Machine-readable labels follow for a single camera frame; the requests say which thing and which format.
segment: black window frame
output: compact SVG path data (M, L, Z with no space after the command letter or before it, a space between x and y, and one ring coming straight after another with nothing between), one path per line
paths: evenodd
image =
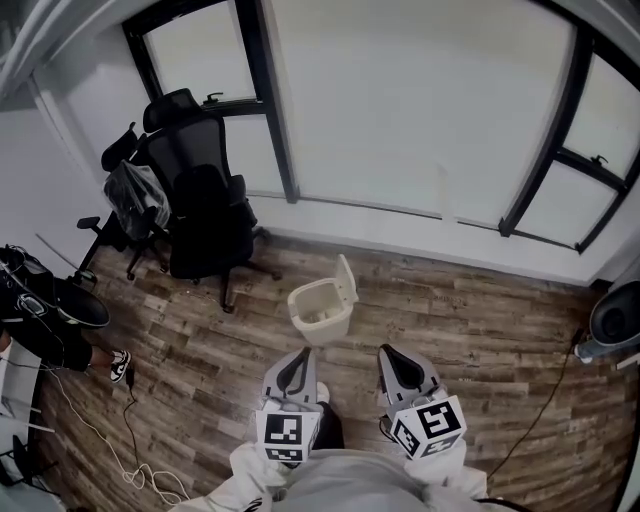
M563 144L569 134L571 124L573 123L580 100L582 99L594 56L598 56L604 60L639 92L640 68L607 37L572 12L551 0L530 1L545 7L574 25L576 37L571 64L567 72L563 91L541 150L511 208L500 220L498 230L504 237L519 235L554 243L552 240L517 231L516 228L540 189L551 164L553 164L553 162L559 162L603 183L616 193L613 201L600 215L596 224L585 237L573 247L579 254L582 254L613 218L640 175L640 133L638 134L639 146L636 156L624 179L609 171L606 166L602 165L602 162L598 160L597 156L591 159L585 158L565 148Z
M162 90L144 36L176 18L226 1L229 0L160 0L122 23L133 61L149 101L154 101L170 91ZM289 203L296 203L300 199L300 187L293 170L264 9L260 0L237 0L235 5L256 97L218 101L213 104L205 102L202 108L222 117L264 114L285 198Z

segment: chair headrest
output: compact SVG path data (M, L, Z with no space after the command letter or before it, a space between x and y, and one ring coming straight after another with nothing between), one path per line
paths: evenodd
M155 132L202 112L189 89L178 89L147 105L142 123L144 131Z

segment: trash can lid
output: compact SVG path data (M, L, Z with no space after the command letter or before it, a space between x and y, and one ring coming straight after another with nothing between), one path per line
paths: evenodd
M356 292L356 281L353 278L349 263L344 254L338 255L336 264L336 283L338 285L338 294L348 305L358 302L358 293Z

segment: white cable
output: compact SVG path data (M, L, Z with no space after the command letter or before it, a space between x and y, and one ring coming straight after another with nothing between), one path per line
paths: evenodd
M170 491L161 491L160 489L158 489L158 487L156 487L156 475L171 475L173 478L175 478L177 480L177 482L180 484L180 488L182 489L182 493L184 496L187 497L187 499L191 499L189 498L189 495L187 494L187 491L185 491L184 489L184 485L182 484L182 482L180 481L180 479L174 475L173 473L171 473L170 471L152 471L151 466L149 466L149 464L141 464L140 467L138 469L136 469L133 473L126 471L124 469L124 467L122 467L122 463L120 462L120 458L118 457L118 454L116 453L116 451L113 449L113 446L111 445L111 443L107 440L107 438L105 438L99 431L97 428L95 428L93 425L90 425L89 423L87 423L86 421L84 421L82 419L82 416L80 416L80 414L78 414L78 411L75 410L75 408L73 407L73 404L71 403L71 400L69 399L69 397L67 396L67 394L64 392L64 388L62 387L62 382L60 381L60 378L53 372L51 372L51 375L53 375L56 380L58 381L58 384L60 385L60 391L62 391L62 395L67 399L67 402L69 402L69 407L71 407L71 410L75 413L75 415L78 417L78 419L84 423L87 427L89 427L91 430L93 430L100 439L102 439L105 443L107 443L107 446L109 448L111 448L111 452L113 453L113 456L116 458L116 462L118 463L118 466L120 466L120 469L122 470L122 479L128 483L133 485L136 489L141 490L146 481L147 481L147 477L144 473L143 468L147 468L147 470L149 471L149 475L151 475L151 485L153 486L153 490L160 495L160 497L162 498L162 501L164 501L167 505L178 505L179 503L182 503L182 497L175 493L175 492L170 492ZM136 484L135 479L138 475L142 475L142 482L140 483L140 485ZM167 500L167 498L165 498L165 494L168 496L171 496L173 498L175 498L177 501L175 502L171 502L169 500Z

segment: cable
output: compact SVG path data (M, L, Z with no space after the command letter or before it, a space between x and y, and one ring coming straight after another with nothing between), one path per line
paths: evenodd
M380 432L382 432L382 435L386 437L389 441L397 443L397 441L393 437L391 437L389 434L387 434L382 428L382 418L380 418L380 421L378 421L378 428L380 429Z
M30 366L28 364L18 364L14 363L9 359L5 359L4 357L0 357L0 361L5 361L10 365L16 366L17 368L31 368L32 370L37 370L39 372L57 372L58 370L64 370L65 368L57 367L57 368L39 368L38 366Z
M150 480L151 480L151 485L153 486L153 490L157 494L160 495L160 497L162 498L162 501L164 501L167 505L177 505L179 503L182 503L182 497L178 493L175 493L175 492L172 492L172 491L162 491L162 490L160 490L158 488L158 486L156 485L156 481L155 481L156 475L170 475L173 478L175 478L177 480L177 482L180 484L180 488L182 489L183 495L186 496L187 499L190 499L189 495L187 494L187 491L185 490L184 485L182 484L180 479L176 475L171 473L170 471L152 471L151 466L149 466L149 464L140 464L140 465L138 465L138 468L134 472L126 471L124 469L124 467L122 466L122 463L120 462L120 458L118 457L118 454L113 449L113 445L107 440L106 437L104 437L100 433L100 431L97 428L95 428L93 425L90 425L84 419L82 419L82 416L80 416L78 411L76 411L75 408L73 407L73 404L71 403L71 399L65 393L64 388L62 387L62 381L60 380L60 378L53 372L51 372L51 375L53 375L56 378L56 380L58 381L58 385L60 386L60 391L62 391L62 395L66 398L67 402L69 403L69 407L71 407L71 410L75 413L75 415L78 417L78 419L85 426L87 426L91 430L93 430L97 434L97 436L100 439L102 439L107 444L107 446L111 449L111 453L113 453L113 456L115 457L116 462L118 463L118 466L120 466L120 469L122 470L122 479L126 483L133 485L138 490L141 490L145 486L145 483L147 481L147 477L146 477L146 475L145 475L145 473L143 471L143 469L146 468L147 471L149 472L149 475L150 475ZM136 484L136 478L138 477L138 475L142 475L142 481L141 481L140 485ZM175 498L177 501L169 501L167 498L165 498L165 495L171 496L172 498Z
M129 408L138 403L138 400L136 399L135 396L133 396L133 390L131 388L129 388L129 395L131 395L131 402L129 402L129 404L124 408L124 410L122 411L122 417L124 418L124 422L127 425L127 428L129 429L129 432L131 433L131 440L133 441L133 454L136 458L136 467L140 467L140 460L138 459L138 443L136 443L136 435L133 433L133 429L131 428L131 425L129 425L129 420L127 420L127 411L129 410ZM168 493L173 493L176 491L172 491L170 489L167 489L165 487L160 487L159 485L156 484L156 487L158 487L158 489L160 489L163 492L168 492ZM185 495L180 495L182 498L185 499L189 499L188 496Z
M518 440L518 442L513 445L513 448L511 448L511 450L509 450L509 453L507 453L507 456L502 460L502 462L500 464L498 464L498 467L496 469L494 469L491 473L489 473L489 476L487 477L487 482L491 479L491 477L493 475L495 475L498 472L498 470L502 466L505 465L505 463L509 460L509 457L511 457L511 454L516 450L516 448L520 445L520 443L525 440L525 438L531 433L531 431L538 424L538 421L540 420L540 418L544 414L544 411L547 409L547 406L551 403L551 400L553 400L553 397L556 394L556 390L558 389L558 387L560 386L560 383L562 382L562 379L564 377L564 372L567 369L567 363L569 362L569 355L571 354L571 350L573 349L574 345L576 344L576 338L579 340L581 337L582 337L582 330L579 329L578 332L573 337L572 343L569 346L569 350L567 350L567 353L564 356L564 364L562 365L562 371L560 372L560 378L558 379L558 382L556 382L556 385L553 387L553 390L551 391L551 394L549 395L549 399L542 406L542 409L540 409L540 412L538 413L538 417L533 421L533 423L529 427L529 430L527 430L525 432L525 434Z

